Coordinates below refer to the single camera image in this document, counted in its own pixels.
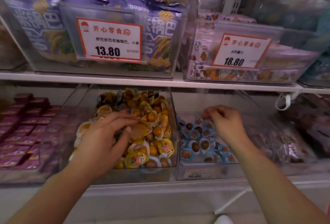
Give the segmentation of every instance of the price label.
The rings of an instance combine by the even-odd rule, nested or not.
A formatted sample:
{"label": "price label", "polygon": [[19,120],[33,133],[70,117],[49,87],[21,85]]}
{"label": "price label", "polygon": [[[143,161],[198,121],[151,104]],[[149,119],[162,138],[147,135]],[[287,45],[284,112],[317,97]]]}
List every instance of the price label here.
{"label": "price label", "polygon": [[224,34],[213,66],[257,68],[272,39]]}
{"label": "price label", "polygon": [[77,18],[86,59],[139,62],[142,58],[142,26]]}

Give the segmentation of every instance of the printed price 13.80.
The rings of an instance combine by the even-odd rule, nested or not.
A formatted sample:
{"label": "printed price 13.80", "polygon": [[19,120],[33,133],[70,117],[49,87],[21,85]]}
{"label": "printed price 13.80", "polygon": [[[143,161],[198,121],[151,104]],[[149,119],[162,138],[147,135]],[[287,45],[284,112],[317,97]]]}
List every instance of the printed price 13.80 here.
{"label": "printed price 13.80", "polygon": [[244,63],[244,59],[235,59],[234,58],[225,58],[225,65],[226,66],[242,66]]}
{"label": "printed price 13.80", "polygon": [[97,50],[98,55],[116,56],[116,57],[120,56],[120,50],[117,47],[116,48],[109,47],[108,51],[105,50],[105,47],[96,47],[95,49]]}

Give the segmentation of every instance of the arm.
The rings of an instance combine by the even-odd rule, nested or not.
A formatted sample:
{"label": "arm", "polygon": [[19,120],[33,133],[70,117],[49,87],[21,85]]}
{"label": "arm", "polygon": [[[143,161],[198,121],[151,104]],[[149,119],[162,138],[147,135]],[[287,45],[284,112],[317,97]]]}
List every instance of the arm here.
{"label": "arm", "polygon": [[[93,182],[107,173],[122,156],[130,141],[133,115],[116,112],[94,123],[84,135],[68,166],[47,180],[36,195],[7,224],[60,224]],[[128,126],[114,144],[116,131]]]}
{"label": "arm", "polygon": [[250,141],[240,114],[225,106],[204,111],[242,167],[269,224],[329,224],[330,219],[300,192]]}

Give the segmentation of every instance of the left hand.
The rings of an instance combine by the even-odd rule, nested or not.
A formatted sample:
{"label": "left hand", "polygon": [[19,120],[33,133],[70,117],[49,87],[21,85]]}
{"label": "left hand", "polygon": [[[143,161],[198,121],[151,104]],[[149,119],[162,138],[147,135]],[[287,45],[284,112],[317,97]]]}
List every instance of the left hand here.
{"label": "left hand", "polygon": [[[73,168],[91,182],[106,174],[122,157],[130,139],[131,125],[138,119],[126,112],[113,112],[92,124],[83,136],[75,157],[67,167]],[[116,131],[126,127],[117,143],[114,144]]]}

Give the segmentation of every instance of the fingernail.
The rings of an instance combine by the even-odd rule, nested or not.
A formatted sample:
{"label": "fingernail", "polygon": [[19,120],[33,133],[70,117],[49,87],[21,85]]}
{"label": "fingernail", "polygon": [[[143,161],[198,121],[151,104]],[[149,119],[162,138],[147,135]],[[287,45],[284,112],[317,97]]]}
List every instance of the fingernail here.
{"label": "fingernail", "polygon": [[129,132],[129,133],[132,131],[132,128],[131,128],[130,126],[127,126],[125,129],[126,129],[126,131]]}

